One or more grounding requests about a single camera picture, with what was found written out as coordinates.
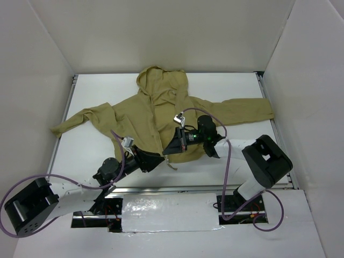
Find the robotic arm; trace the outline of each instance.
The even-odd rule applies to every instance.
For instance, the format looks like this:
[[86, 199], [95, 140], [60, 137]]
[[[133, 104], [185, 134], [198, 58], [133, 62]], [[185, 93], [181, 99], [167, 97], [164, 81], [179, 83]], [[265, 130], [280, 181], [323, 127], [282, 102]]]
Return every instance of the robotic arm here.
[[[231, 146], [217, 133], [216, 125], [210, 116], [200, 116], [198, 128], [188, 129], [182, 113], [176, 115], [174, 121], [180, 124], [175, 128], [171, 142], [163, 151], [163, 155], [171, 155], [187, 151], [188, 146], [203, 144], [209, 157], [221, 158], [228, 156], [232, 149], [232, 157], [245, 159], [252, 170], [253, 176], [234, 191], [237, 206], [249, 200], [265, 188], [271, 188], [292, 169], [292, 163], [282, 150], [267, 135], [255, 141], [233, 140]], [[118, 180], [123, 179], [137, 169], [147, 173], [164, 161], [158, 153], [145, 152], [132, 145], [132, 138], [125, 138], [124, 171]], [[93, 184], [100, 187], [109, 185], [118, 177], [122, 162], [115, 158], [106, 159], [98, 172], [92, 177]], [[8, 200], [4, 207], [20, 237], [31, 235], [45, 220], [79, 210], [88, 210], [93, 214], [101, 214], [105, 196], [115, 186], [98, 190], [82, 189], [75, 184], [52, 183], [44, 177], [31, 182], [18, 194]]]

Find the cloth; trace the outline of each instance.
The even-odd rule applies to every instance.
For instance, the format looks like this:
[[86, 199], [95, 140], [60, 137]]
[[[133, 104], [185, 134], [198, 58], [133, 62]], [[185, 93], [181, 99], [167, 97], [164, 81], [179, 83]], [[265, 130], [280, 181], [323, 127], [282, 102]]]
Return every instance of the cloth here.
[[[115, 157], [121, 160], [119, 146], [111, 129], [123, 137], [132, 136], [138, 148], [162, 155], [177, 126], [173, 122], [174, 116], [186, 108], [204, 109], [225, 125], [252, 123], [274, 117], [270, 103], [265, 98], [229, 99], [212, 103], [190, 97], [188, 78], [182, 70], [167, 71], [160, 67], [149, 67], [139, 74], [136, 83], [139, 86], [136, 95], [114, 106], [104, 103], [83, 109], [51, 128], [51, 131], [59, 138], [62, 133], [89, 120], [101, 133], [111, 138]], [[197, 118], [203, 114], [195, 110], [187, 111], [184, 113], [185, 123], [197, 128]], [[168, 158], [171, 163], [188, 162], [200, 158], [204, 153], [202, 145], [193, 145], [188, 146], [186, 152]]]

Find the gray wall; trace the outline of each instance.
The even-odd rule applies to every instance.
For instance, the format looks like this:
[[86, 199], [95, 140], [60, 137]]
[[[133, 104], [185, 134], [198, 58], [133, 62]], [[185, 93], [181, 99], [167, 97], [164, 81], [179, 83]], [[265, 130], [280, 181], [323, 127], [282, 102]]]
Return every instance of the gray wall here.
[[294, 0], [30, 0], [77, 73], [265, 70]]
[[[45, 173], [72, 71], [24, 0], [0, 1], [0, 197], [21, 178]], [[9, 230], [12, 226], [3, 216]], [[0, 232], [0, 256], [17, 240]]]
[[327, 257], [343, 257], [344, 20], [297, 0], [264, 82]]

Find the fabric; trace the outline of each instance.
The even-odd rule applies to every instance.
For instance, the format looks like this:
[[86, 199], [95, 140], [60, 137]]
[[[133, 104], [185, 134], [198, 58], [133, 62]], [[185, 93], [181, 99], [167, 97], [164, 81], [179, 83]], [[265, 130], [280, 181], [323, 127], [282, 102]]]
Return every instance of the fabric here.
[[[188, 95], [188, 78], [184, 71], [166, 71], [160, 67], [143, 70], [138, 78], [136, 95], [111, 106], [83, 109], [62, 124], [51, 128], [59, 138], [62, 133], [91, 121], [95, 128], [111, 138], [116, 159], [121, 160], [120, 150], [110, 129], [118, 135], [130, 135], [140, 149], [162, 155], [163, 149], [172, 139], [177, 124], [176, 114], [190, 107], [204, 109], [216, 116], [225, 125], [252, 123], [272, 119], [274, 113], [265, 98], [229, 99], [212, 103]], [[190, 110], [184, 113], [185, 123], [197, 127], [197, 117], [204, 113]], [[188, 146], [188, 151], [170, 155], [172, 163], [196, 160], [204, 154], [202, 145]]]

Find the brown garment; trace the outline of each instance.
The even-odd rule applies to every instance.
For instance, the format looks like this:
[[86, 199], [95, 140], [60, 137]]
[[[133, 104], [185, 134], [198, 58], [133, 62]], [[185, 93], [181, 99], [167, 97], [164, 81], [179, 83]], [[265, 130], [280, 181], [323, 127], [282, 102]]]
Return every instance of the brown garment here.
[[[121, 160], [119, 147], [110, 129], [121, 136], [130, 135], [134, 144], [148, 152], [160, 153], [172, 139], [177, 124], [176, 114], [190, 107], [200, 108], [217, 117], [225, 125], [252, 123], [272, 119], [274, 113], [265, 98], [229, 99], [212, 103], [188, 95], [188, 78], [184, 71], [166, 71], [160, 67], [143, 70], [137, 80], [136, 95], [111, 106], [83, 109], [62, 124], [51, 128], [57, 136], [90, 120], [95, 128], [111, 138], [115, 156]], [[197, 127], [197, 117], [204, 113], [190, 110], [184, 113], [185, 123]], [[188, 151], [169, 156], [172, 163], [196, 160], [204, 154], [202, 145], [188, 147]]]

